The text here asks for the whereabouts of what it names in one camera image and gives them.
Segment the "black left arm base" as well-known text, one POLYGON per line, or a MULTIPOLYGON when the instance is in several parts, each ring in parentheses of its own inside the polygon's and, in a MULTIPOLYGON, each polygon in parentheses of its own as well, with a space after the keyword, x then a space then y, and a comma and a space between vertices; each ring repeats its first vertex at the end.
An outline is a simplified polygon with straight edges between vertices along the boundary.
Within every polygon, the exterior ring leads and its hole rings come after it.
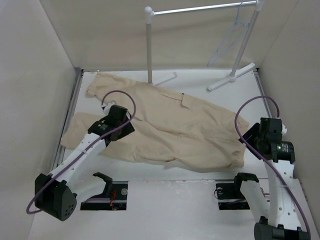
POLYGON ((96 172, 93 174, 93 183, 88 184, 85 195, 79 201, 81 211, 125 211, 129 183, 114 181, 111 177, 96 172))

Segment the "beige trousers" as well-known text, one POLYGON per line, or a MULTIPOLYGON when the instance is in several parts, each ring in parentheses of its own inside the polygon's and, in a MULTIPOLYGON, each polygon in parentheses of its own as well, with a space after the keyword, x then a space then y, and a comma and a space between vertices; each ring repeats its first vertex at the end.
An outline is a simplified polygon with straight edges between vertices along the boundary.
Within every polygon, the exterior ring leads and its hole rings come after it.
POLYGON ((134 113, 134 132, 102 154, 127 162, 182 163, 195 171, 241 168, 249 123, 222 106, 146 82, 98 73, 86 96, 134 113))

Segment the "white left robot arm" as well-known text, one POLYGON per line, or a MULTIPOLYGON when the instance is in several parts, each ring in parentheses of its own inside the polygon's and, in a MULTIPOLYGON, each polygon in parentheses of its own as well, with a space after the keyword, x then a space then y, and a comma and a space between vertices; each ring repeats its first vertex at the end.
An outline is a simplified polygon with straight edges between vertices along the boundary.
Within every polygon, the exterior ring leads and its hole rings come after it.
POLYGON ((113 179, 95 172, 85 182, 81 174, 94 158, 111 142, 134 132, 128 110, 112 105, 106 116, 95 121, 68 158, 49 174, 39 174, 34 181, 34 205, 52 217, 65 221, 75 211, 78 203, 92 197, 108 199, 116 195, 113 179))

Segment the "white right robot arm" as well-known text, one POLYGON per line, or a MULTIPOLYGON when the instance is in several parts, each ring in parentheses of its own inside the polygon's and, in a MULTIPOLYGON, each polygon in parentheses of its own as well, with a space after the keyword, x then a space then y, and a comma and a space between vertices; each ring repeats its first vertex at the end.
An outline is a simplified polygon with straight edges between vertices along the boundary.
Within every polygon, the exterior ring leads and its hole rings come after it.
POLYGON ((278 118, 262 117, 239 141, 264 162, 268 176, 269 198, 262 192, 258 177, 240 172, 234 177, 232 192, 245 198, 255 219, 256 240, 309 240, 310 230, 303 230, 301 207, 291 190, 295 168, 295 150, 283 141, 285 133, 278 118))

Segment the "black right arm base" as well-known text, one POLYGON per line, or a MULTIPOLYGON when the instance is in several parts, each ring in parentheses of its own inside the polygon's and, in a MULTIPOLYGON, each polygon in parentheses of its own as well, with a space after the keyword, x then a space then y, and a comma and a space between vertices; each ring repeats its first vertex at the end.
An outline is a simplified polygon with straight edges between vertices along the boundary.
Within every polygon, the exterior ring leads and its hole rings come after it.
POLYGON ((258 177, 253 173, 239 172, 233 179, 233 182, 218 182, 213 192, 218 200, 218 209, 220 211, 239 211, 249 210, 250 206, 241 193, 243 182, 254 181, 259 183, 258 177))

